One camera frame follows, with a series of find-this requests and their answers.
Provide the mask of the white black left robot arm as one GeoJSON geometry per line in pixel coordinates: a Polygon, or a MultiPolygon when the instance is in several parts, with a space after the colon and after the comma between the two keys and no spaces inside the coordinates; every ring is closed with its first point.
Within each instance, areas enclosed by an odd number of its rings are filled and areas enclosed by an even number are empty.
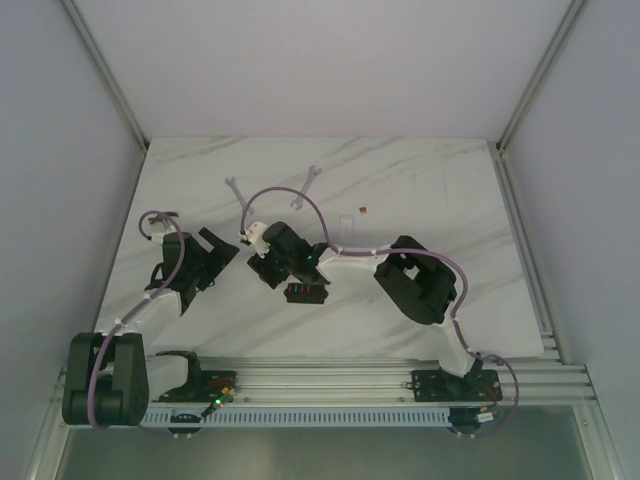
{"type": "Polygon", "coordinates": [[[198,355],[162,350],[158,337],[180,320],[196,295],[214,286],[238,247],[203,228],[160,237],[162,260],[142,300],[113,325],[77,334],[70,343],[62,418],[74,426],[139,425],[150,402],[198,399],[205,379],[198,355]]]}

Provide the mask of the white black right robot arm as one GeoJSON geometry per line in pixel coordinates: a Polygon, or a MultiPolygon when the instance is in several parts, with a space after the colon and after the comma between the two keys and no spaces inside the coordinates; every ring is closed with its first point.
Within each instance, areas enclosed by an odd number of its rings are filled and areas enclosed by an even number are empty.
{"type": "Polygon", "coordinates": [[[461,272],[443,256],[402,235],[378,250],[344,250],[329,243],[310,245],[284,222],[255,222],[241,233],[254,248],[249,267],[271,288],[285,283],[289,303],[322,304],[338,279],[371,277],[409,320],[435,339],[438,370],[425,386],[453,401],[480,396],[483,360],[464,339],[456,318],[463,296],[455,283],[461,272]]]}

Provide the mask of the clear fuse box cover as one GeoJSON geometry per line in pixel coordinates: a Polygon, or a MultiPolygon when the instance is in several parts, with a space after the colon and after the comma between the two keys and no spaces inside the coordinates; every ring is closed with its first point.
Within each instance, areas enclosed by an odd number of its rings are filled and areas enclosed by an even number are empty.
{"type": "Polygon", "coordinates": [[[339,216],[338,244],[341,246],[350,245],[354,234],[354,217],[352,215],[341,214],[339,216]]]}

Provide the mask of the black fuse box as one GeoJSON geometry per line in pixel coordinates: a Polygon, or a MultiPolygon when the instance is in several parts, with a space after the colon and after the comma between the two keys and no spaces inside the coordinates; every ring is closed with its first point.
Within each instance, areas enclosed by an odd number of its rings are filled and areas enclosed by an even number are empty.
{"type": "Polygon", "coordinates": [[[284,290],[284,296],[286,298],[286,301],[290,304],[309,304],[309,305],[322,305],[325,300],[328,298],[329,293],[326,290],[326,287],[324,285],[321,284],[304,284],[304,283],[299,283],[299,282],[295,282],[295,283],[289,283],[288,286],[285,288],[284,290]],[[303,285],[307,285],[309,286],[313,286],[313,293],[310,294],[309,292],[301,292],[296,293],[295,292],[289,292],[289,285],[295,285],[295,289],[297,285],[301,285],[303,287],[303,285]]]}

